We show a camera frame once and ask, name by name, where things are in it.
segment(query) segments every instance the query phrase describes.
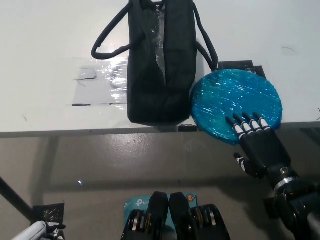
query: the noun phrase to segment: metal rod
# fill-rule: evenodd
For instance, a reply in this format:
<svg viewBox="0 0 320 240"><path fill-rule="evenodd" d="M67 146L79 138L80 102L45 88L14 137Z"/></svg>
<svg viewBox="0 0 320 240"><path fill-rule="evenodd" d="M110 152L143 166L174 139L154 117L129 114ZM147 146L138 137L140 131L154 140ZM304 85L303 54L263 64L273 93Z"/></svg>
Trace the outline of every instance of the metal rod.
<svg viewBox="0 0 320 240"><path fill-rule="evenodd" d="M31 223L36 220L33 209L1 177L0 194Z"/></svg>

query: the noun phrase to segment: white tabletop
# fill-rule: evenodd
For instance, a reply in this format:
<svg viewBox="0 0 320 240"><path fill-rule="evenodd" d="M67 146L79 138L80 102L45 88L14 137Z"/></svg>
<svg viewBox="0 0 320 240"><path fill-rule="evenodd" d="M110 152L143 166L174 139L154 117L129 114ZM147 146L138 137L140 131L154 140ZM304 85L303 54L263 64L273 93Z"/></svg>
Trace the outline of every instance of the white tabletop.
<svg viewBox="0 0 320 240"><path fill-rule="evenodd" d="M320 127L320 1L194 1L220 61L263 66L282 100L283 126ZM73 59L91 58L97 37L127 2L1 1L0 137L176 129L131 123L126 106L71 106L77 86ZM125 18L105 44L118 48L128 42Z"/></svg>

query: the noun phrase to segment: black tote bag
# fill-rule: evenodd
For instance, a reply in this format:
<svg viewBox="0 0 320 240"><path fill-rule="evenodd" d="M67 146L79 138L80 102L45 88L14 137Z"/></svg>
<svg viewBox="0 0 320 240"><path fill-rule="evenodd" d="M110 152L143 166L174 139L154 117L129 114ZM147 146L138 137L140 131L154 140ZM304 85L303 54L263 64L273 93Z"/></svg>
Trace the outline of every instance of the black tote bag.
<svg viewBox="0 0 320 240"><path fill-rule="evenodd" d="M130 42L112 53L98 53L110 32L128 14ZM160 17L164 32L160 33ZM203 35L207 51L197 42L196 24ZM160 67L156 38L163 38L164 62ZM193 0L129 0L129 3L104 29L91 55L98 60L129 52L127 67L127 114L133 123L177 122L190 116L190 89L196 76L197 50L212 71L218 56Z"/></svg>

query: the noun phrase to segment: blue round object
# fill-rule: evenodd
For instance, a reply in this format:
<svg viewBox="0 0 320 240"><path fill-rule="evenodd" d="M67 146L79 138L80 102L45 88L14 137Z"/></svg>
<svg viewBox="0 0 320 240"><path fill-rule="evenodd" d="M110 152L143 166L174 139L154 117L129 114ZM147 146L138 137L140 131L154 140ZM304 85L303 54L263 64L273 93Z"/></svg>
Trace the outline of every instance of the blue round object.
<svg viewBox="0 0 320 240"><path fill-rule="evenodd" d="M282 119L282 104L275 87L254 73L224 69L210 73L191 93L192 117L199 129L225 143L239 142L226 116L259 113L276 129Z"/></svg>

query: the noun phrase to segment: bag strap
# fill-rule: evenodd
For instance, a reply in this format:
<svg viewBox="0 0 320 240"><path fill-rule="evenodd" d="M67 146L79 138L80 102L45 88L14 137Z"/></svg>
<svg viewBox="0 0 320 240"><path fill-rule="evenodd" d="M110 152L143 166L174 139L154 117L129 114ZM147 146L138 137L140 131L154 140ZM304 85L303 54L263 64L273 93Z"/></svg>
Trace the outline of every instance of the bag strap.
<svg viewBox="0 0 320 240"><path fill-rule="evenodd" d="M141 24L142 30L144 34L141 34L136 40L131 42L130 44L126 46L122 46L119 49L115 50L114 52L110 53L99 53L97 52L97 49L101 47L102 43L106 40L106 38L109 36L111 31L120 23L122 19L129 13L131 8L135 8L136 12L138 13L138 21L139 23L142 23L142 8L140 4L134 3L136 0L130 0L129 3L114 17L114 19L106 26L106 28L103 30L103 32L100 34L98 39L95 41L95 44L93 45L93 48L91 50L91 55L93 58L98 59L98 60L106 60L106 59L112 59L129 49L131 49L133 46L139 44L144 38L149 38L146 28L144 24Z"/></svg>
<svg viewBox="0 0 320 240"><path fill-rule="evenodd" d="M163 6L164 4L165 4L165 0L162 0L161 5ZM130 43L126 46L122 46L119 49L115 50L114 52L111 52L111 53L97 52L97 49L99 47L101 47L102 43L105 41L105 39L111 33L111 31L118 25L118 23L125 17L125 15L127 15L129 13L129 11L132 7L134 7L134 10L138 13L137 20L140 23L144 34L141 34L132 43ZM198 9L197 9L195 3L193 3L193 11L194 11L196 23L197 23L197 25L200 29L200 32L203 36L204 42L208 48L210 56L208 55L205 48L198 41L196 42L196 48L203 55L204 59L206 60L206 62L209 65L210 69L212 71L214 71L217 69L217 64L219 61L217 52L216 52L208 34L207 34L207 32L205 31L204 27L202 26L200 15L199 15L199 12L198 12ZM108 26L106 26L106 28L103 30L103 32L98 37L98 39L96 40L95 44L93 45L93 48L91 51L92 57L95 59L98 59L98 60L106 60L106 59L114 58L114 57L130 50L133 46L139 44L144 38L147 38L146 43L148 45L150 45L151 40L149 38L149 34L147 33L146 27L143 24L142 16L143 16L143 11L142 11L142 7L140 5L139 0L130 0L129 3L114 17L114 19L108 24Z"/></svg>
<svg viewBox="0 0 320 240"><path fill-rule="evenodd" d="M199 15L199 12L198 12L198 9L197 9L195 3L193 3L193 11L194 11L195 19L196 19L196 24L198 25L198 27L200 29L200 32L203 36L206 47L209 50L210 56L208 55L205 48L198 41L196 42L196 48L202 54L202 56L204 57L204 59L206 60L210 69L213 72L214 70L217 69L217 64L218 64L219 58L218 58L218 55L217 55L217 52L215 50L214 45L212 44L207 32L205 31L204 27L202 26L200 15Z"/></svg>

